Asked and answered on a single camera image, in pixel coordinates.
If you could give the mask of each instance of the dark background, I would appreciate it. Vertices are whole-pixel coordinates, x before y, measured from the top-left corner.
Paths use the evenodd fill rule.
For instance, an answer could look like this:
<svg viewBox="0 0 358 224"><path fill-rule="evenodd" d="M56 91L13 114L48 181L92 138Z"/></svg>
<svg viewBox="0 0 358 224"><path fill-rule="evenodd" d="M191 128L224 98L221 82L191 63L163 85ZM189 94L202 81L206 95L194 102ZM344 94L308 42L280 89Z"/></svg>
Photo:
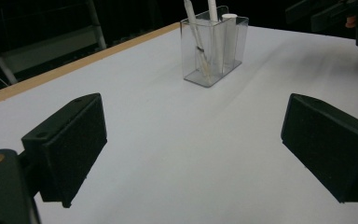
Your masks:
<svg viewBox="0 0 358 224"><path fill-rule="evenodd" d="M218 6L227 6L231 13L248 17L251 26L312 33L311 14L292 24L285 20L285 10L297 2L216 0ZM186 18L183 0L94 0L94 4L108 47ZM196 14L208 10L207 0L193 0L192 4ZM90 24L84 0L0 0L0 52L27 46ZM317 34L354 38L354 30L345 28L344 24L345 21ZM62 66L63 62L88 56L95 52L95 48L90 46L80 49L15 76L20 81L37 76ZM6 80L2 71L0 77Z"/></svg>

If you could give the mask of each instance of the table surface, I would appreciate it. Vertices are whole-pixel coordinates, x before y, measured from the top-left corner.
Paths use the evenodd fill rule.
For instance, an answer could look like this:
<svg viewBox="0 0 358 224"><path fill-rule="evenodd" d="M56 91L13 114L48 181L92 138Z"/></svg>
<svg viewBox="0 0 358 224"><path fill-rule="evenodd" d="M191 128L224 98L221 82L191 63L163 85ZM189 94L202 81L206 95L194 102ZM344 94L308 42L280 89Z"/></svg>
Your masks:
<svg viewBox="0 0 358 224"><path fill-rule="evenodd" d="M94 92L108 143L69 209L35 196L45 224L358 223L281 139L291 93L358 118L352 39L250 26L242 65L206 89L183 80L176 23L0 90L0 148Z"/></svg>

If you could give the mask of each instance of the acrylic organizer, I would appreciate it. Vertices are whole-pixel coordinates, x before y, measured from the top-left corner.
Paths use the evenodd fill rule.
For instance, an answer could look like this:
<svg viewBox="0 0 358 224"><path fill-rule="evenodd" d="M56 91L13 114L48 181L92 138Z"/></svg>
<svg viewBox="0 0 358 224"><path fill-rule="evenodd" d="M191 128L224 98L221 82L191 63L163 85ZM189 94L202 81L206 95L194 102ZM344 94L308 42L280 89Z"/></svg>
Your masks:
<svg viewBox="0 0 358 224"><path fill-rule="evenodd" d="M196 15L196 24L180 22L185 80L209 88L242 63L249 19L232 15L221 6L219 21L211 21L205 11Z"/></svg>

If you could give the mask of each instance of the black mechanical object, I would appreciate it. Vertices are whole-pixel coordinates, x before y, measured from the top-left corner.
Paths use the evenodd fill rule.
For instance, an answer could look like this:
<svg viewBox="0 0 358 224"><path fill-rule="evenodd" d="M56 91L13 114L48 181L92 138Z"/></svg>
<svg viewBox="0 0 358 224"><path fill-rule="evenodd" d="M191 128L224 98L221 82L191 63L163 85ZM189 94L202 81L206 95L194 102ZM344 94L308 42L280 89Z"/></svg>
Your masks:
<svg viewBox="0 0 358 224"><path fill-rule="evenodd" d="M358 202L358 119L293 93L281 138L340 203Z"/></svg>
<svg viewBox="0 0 358 224"><path fill-rule="evenodd" d="M79 97L21 139L24 151L0 149L0 223L41 223L34 196L70 207L106 144L102 97Z"/></svg>
<svg viewBox="0 0 358 224"><path fill-rule="evenodd" d="M320 32L355 16L358 46L358 0L303 0L286 9L286 22L293 23L318 9L321 11L310 17L312 32Z"/></svg>

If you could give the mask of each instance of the transparent pen holder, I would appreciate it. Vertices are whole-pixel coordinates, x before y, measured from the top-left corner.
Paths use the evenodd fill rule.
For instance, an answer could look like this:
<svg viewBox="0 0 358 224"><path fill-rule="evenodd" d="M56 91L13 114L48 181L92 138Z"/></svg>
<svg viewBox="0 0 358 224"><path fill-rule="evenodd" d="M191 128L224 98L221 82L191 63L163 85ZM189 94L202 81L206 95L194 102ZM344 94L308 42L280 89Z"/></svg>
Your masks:
<svg viewBox="0 0 358 224"><path fill-rule="evenodd" d="M227 18L228 7L217 8L219 21L211 21L209 11L181 24L182 72L184 80L212 87L242 63L249 19Z"/></svg>

